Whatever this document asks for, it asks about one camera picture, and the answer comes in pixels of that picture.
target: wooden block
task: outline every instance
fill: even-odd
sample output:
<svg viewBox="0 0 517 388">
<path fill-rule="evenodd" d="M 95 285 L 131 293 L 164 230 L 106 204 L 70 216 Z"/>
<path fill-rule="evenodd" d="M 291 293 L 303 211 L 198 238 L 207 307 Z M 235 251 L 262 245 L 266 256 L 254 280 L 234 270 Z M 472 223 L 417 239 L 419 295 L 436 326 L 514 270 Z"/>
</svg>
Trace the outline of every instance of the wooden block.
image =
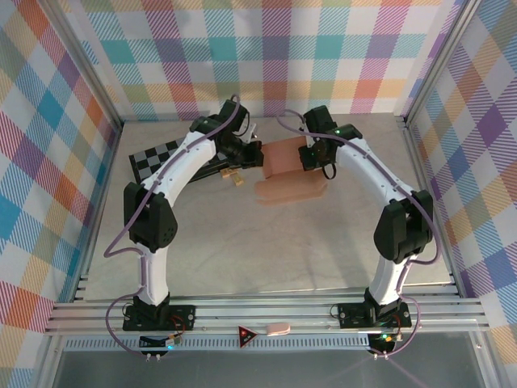
<svg viewBox="0 0 517 388">
<path fill-rule="evenodd" d="M 221 176 L 223 178 L 228 178 L 230 175 L 232 174 L 237 174 L 237 169 L 235 168 L 223 168 L 221 171 L 219 171 L 221 173 Z"/>
<path fill-rule="evenodd" d="M 232 174 L 232 179 L 235 183 L 235 186 L 240 186 L 244 183 L 244 179 L 241 178 L 241 176 L 238 173 Z"/>
</svg>

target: warning triangle label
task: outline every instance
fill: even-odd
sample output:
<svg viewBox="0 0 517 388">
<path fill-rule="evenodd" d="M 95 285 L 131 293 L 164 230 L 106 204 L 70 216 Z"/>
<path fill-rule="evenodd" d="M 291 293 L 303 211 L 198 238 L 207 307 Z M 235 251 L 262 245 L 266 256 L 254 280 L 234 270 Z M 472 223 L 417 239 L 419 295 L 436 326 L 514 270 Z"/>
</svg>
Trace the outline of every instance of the warning triangle label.
<svg viewBox="0 0 517 388">
<path fill-rule="evenodd" d="M 239 343 L 241 344 L 241 348 L 249 344 L 257 335 L 259 334 L 247 327 L 239 326 Z"/>
</svg>

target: black and white checkerboard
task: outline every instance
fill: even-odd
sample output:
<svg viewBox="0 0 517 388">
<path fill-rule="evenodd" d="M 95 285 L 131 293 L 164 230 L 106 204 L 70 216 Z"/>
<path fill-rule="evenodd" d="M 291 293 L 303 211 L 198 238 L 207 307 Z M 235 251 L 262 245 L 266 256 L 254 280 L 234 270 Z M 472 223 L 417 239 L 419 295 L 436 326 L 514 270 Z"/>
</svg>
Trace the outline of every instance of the black and white checkerboard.
<svg viewBox="0 0 517 388">
<path fill-rule="evenodd" d="M 183 139 L 169 141 L 148 150 L 129 155 L 132 172 L 138 184 L 150 177 L 176 151 Z M 228 161 L 223 154 L 217 154 L 211 161 L 205 163 L 192 177 L 191 182 L 216 174 L 219 170 L 228 167 Z"/>
</svg>

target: skin-colored foam pad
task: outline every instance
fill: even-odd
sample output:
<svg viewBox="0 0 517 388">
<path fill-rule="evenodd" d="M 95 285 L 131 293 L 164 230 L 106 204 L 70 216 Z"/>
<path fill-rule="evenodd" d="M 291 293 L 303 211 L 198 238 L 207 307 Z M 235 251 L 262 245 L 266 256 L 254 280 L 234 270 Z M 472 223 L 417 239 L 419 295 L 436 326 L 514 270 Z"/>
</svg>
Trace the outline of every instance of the skin-colored foam pad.
<svg viewBox="0 0 517 388">
<path fill-rule="evenodd" d="M 261 205 L 283 205 L 325 195 L 327 180 L 320 170 L 304 171 L 298 149 L 304 137 L 263 145 L 263 174 L 266 180 L 254 186 Z"/>
</svg>

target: white table surface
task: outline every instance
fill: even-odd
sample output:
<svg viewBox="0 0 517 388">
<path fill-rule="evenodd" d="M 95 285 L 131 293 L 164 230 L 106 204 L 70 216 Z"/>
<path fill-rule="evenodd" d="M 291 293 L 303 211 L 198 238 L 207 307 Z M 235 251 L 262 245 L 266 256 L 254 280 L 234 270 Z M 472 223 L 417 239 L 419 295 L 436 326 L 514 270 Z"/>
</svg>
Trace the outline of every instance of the white table surface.
<svg viewBox="0 0 517 388">
<path fill-rule="evenodd" d="M 417 188 L 400 129 L 391 114 L 336 115 L 351 122 L 376 155 L 406 183 Z M 275 119 L 252 119 L 264 142 L 296 136 Z M 86 299 L 105 299 L 137 289 L 137 257 L 105 259 L 103 252 L 123 227 L 123 190 L 134 181 L 128 156 L 182 137 L 190 122 L 133 122 L 124 126 L 111 172 Z M 188 184 L 176 201 L 179 231 L 170 245 L 167 282 L 172 295 L 366 287 L 379 254 L 373 231 L 380 211 L 349 171 L 338 170 L 325 196 L 297 204 L 266 207 L 255 202 L 260 169 L 240 172 L 245 183 L 213 175 Z M 132 243 L 126 235 L 117 247 Z M 434 243 L 422 255 L 430 259 Z M 449 281 L 443 260 L 415 266 L 407 284 Z"/>
</svg>

